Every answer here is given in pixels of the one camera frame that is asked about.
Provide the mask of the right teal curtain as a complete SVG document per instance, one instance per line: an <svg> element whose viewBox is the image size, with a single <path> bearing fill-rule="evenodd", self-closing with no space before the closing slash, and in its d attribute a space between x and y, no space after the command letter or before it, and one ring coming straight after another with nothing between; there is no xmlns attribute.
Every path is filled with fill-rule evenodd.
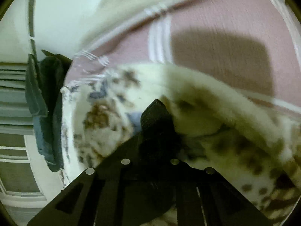
<svg viewBox="0 0 301 226"><path fill-rule="evenodd" d="M1 187L9 195L39 192L24 141L33 134L25 100L26 67L1 63Z"/></svg>

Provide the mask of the pink striped bed sheet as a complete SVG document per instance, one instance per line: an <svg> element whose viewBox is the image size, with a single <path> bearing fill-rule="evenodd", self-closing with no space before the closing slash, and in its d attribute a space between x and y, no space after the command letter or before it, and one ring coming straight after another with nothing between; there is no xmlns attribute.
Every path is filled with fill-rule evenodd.
<svg viewBox="0 0 301 226"><path fill-rule="evenodd" d="M300 113L300 23L283 0L158 3L81 50L65 83L142 61L198 70L259 104Z"/></svg>

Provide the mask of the dark teal folded quilt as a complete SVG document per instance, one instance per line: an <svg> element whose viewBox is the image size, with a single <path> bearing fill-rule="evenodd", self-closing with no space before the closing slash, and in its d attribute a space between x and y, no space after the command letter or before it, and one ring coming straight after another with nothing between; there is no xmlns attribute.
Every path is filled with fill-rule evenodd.
<svg viewBox="0 0 301 226"><path fill-rule="evenodd" d="M62 93L71 60L60 54L42 51L38 61L29 55L26 69L26 102L33 119L38 152L51 172L64 168L61 148Z"/></svg>

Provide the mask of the floral fleece bed blanket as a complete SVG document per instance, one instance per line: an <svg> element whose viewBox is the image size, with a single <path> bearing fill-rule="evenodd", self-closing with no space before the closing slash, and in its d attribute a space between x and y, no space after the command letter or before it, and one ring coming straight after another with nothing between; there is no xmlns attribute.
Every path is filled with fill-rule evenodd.
<svg viewBox="0 0 301 226"><path fill-rule="evenodd" d="M300 198L300 119L211 76L175 65L123 65L61 92L68 182L139 132L142 112L158 99L184 141L180 157L217 169L272 225L283 224Z"/></svg>

